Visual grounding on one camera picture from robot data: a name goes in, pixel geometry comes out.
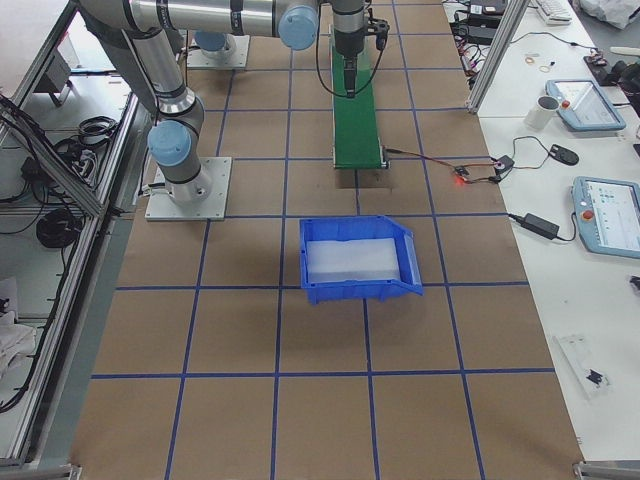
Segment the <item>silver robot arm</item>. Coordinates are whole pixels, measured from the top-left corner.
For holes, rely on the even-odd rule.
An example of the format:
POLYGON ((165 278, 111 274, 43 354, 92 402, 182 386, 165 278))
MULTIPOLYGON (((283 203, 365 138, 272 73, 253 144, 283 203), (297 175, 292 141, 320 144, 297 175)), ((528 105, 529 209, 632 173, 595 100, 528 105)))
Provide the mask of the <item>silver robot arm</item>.
POLYGON ((197 155, 204 107, 187 86, 168 37, 180 29, 233 36, 274 37, 292 50, 319 35, 320 1, 82 1, 100 25, 123 34, 154 96, 159 123, 147 137, 169 198, 187 204, 207 198, 213 180, 197 155))

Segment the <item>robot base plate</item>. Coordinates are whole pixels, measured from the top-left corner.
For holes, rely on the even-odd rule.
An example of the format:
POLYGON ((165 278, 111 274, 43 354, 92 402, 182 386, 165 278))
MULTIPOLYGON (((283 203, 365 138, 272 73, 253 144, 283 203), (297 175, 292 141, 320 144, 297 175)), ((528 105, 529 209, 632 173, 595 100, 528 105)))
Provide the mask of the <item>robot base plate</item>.
POLYGON ((249 45, 249 36, 195 31, 187 67, 192 70, 244 70, 249 45))
POLYGON ((155 183, 147 186, 148 203, 145 217, 148 221, 200 221, 225 218, 230 184, 231 157, 201 157, 199 175, 187 184, 165 181, 159 168, 155 183))

